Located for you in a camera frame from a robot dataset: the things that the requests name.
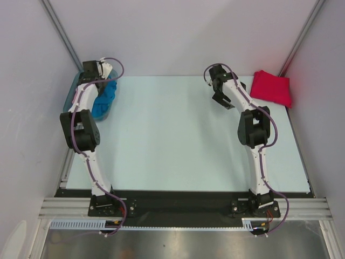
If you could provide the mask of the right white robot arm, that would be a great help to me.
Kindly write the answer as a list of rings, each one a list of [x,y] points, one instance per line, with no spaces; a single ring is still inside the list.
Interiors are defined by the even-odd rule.
[[[207,67],[204,72],[209,73],[210,80],[206,83],[214,91],[213,100],[239,112],[237,136],[246,149],[251,173],[248,208],[252,215],[262,216],[274,203],[274,192],[265,173],[266,147],[271,134],[270,109],[259,106],[246,92],[245,84],[232,70],[226,72],[225,66],[215,63]]]

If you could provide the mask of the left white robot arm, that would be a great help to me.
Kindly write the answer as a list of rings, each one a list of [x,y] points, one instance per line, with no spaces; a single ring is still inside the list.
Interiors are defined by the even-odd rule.
[[[92,108],[97,97],[107,86],[112,65],[105,59],[83,63],[72,99],[72,106],[60,115],[60,122],[68,147],[82,159],[91,181],[91,207],[101,209],[106,215],[118,212],[119,202],[109,196],[112,185],[100,169],[96,147],[100,144],[100,132],[92,116]]]

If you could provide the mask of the dark blue t shirt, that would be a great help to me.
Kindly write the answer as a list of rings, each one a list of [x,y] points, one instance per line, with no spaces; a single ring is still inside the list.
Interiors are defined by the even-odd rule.
[[[97,121],[106,119],[111,105],[115,99],[115,91],[117,89],[117,81],[108,82],[103,94],[95,99],[91,114]]]

